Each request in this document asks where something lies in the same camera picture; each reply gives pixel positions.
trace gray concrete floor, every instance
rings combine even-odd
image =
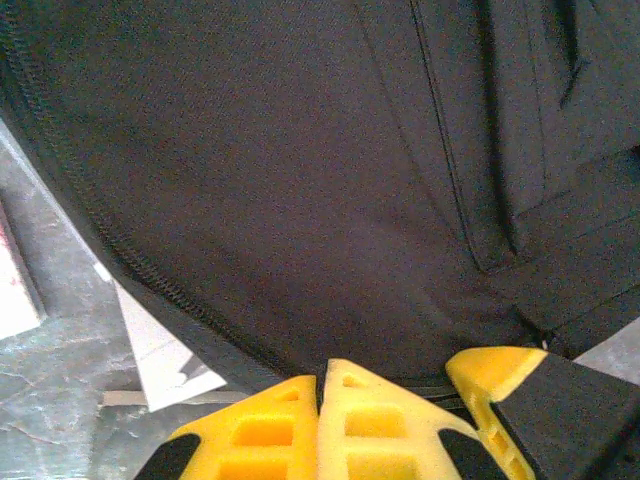
[[[115,291],[2,147],[0,198],[49,315],[0,340],[0,478],[132,478],[173,429],[220,406],[101,408],[105,390],[140,388]],[[639,343],[636,321],[580,361],[640,384]]]

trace floor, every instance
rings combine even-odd
[[[114,288],[14,157],[0,147],[0,198],[48,318],[0,340],[0,478],[132,478],[168,433],[221,406],[100,406],[140,388]],[[580,361],[640,384],[639,341],[640,319]]]

